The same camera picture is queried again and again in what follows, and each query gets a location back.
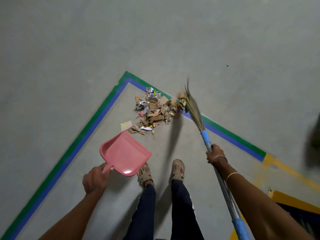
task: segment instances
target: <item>sandal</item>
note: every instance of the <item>sandal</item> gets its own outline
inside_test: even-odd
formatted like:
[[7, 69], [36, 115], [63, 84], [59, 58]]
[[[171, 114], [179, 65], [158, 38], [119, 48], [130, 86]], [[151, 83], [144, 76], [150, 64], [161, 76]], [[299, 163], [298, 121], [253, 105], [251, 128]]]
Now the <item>sandal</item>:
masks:
[[153, 179], [152, 179], [152, 176], [151, 176], [151, 172], [150, 172], [150, 168], [149, 168], [149, 165], [147, 163], [145, 163], [141, 169], [139, 170], [139, 172], [137, 173], [138, 175], [138, 179], [140, 181], [140, 184], [141, 186], [144, 186], [144, 182], [147, 181], [147, 180], [151, 180], [151, 184], [153, 186], [155, 186], [154, 182], [153, 182]]
[[184, 179], [184, 164], [181, 160], [175, 159], [172, 163], [172, 180], [181, 180], [183, 182], [183, 179]]

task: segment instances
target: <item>broom bristles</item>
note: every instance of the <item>broom bristles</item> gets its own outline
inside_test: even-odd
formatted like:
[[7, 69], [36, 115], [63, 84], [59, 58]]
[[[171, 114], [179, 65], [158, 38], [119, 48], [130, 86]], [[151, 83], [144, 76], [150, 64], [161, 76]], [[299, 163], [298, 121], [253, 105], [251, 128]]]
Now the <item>broom bristles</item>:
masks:
[[191, 96], [191, 93], [189, 91], [189, 78], [188, 78], [187, 84], [186, 84], [186, 86], [184, 86], [184, 88], [186, 90], [186, 94], [185, 94], [186, 108], [188, 109], [190, 116], [191, 116], [192, 120], [194, 121], [194, 123], [196, 124], [196, 126], [198, 127], [199, 131], [204, 131], [206, 128], [205, 128], [205, 125], [203, 124], [200, 110], [198, 108], [197, 102]]

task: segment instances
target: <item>hand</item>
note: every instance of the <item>hand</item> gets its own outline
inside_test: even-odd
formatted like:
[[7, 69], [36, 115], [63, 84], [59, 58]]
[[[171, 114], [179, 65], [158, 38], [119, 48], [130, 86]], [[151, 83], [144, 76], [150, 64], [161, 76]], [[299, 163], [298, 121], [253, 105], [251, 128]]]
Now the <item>hand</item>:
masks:
[[87, 194], [90, 194], [94, 191], [103, 193], [106, 187], [109, 184], [109, 175], [113, 168], [109, 169], [105, 173], [102, 173], [102, 170], [106, 166], [106, 163], [101, 164], [98, 167], [94, 167], [90, 170], [89, 173], [83, 176], [82, 184], [84, 190]]
[[218, 156], [218, 155], [225, 156], [225, 154], [217, 144], [212, 144], [211, 149], [212, 149], [212, 152], [206, 152], [208, 163], [214, 165], [215, 167], [217, 167], [218, 163], [221, 163], [221, 162], [228, 163], [228, 160], [221, 156], [217, 157], [214, 161], [212, 161], [214, 156]]

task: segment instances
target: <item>debris pile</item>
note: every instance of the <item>debris pile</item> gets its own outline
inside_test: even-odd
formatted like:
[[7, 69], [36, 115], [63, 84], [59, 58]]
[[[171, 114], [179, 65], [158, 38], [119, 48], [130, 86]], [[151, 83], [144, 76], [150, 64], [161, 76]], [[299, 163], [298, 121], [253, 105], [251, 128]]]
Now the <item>debris pile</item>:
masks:
[[136, 96], [136, 110], [140, 111], [140, 121], [132, 126], [128, 131], [130, 133], [140, 133], [151, 131], [160, 125], [160, 122], [168, 124], [171, 117], [178, 117], [185, 109], [186, 100], [183, 92], [178, 93], [178, 97], [172, 97], [170, 100], [166, 96], [161, 96], [153, 88], [146, 88], [146, 94], [142, 97]]

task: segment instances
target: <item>metal broom handle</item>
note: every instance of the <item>metal broom handle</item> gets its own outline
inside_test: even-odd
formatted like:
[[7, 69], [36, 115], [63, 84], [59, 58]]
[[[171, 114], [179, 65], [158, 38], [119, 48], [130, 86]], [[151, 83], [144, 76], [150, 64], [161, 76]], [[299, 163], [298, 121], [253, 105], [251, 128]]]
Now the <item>metal broom handle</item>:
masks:
[[[208, 142], [208, 140], [206, 140], [206, 141], [207, 142], [205, 142], [204, 144], [205, 144], [207, 150], [209, 152], [212, 152], [211, 142], [210, 141]], [[239, 214], [235, 199], [233, 198], [230, 190], [228, 189], [228, 186], [226, 185], [226, 183], [222, 179], [221, 174], [216, 169], [216, 167], [214, 167], [214, 171], [216, 172], [216, 175], [217, 175], [217, 178], [218, 178], [218, 182], [219, 182], [219, 185], [221, 187], [221, 191], [223, 193], [224, 199], [226, 201], [226, 205], [227, 205], [227, 207], [229, 209], [229, 212], [230, 212], [230, 215], [231, 215], [231, 218], [232, 218], [232, 223], [234, 225], [234, 229], [235, 229], [235, 231], [237, 233], [238, 239], [239, 240], [249, 240], [250, 238], [249, 238], [248, 232], [246, 230], [245, 223], [243, 222], [243, 220], [240, 217], [240, 214]]]

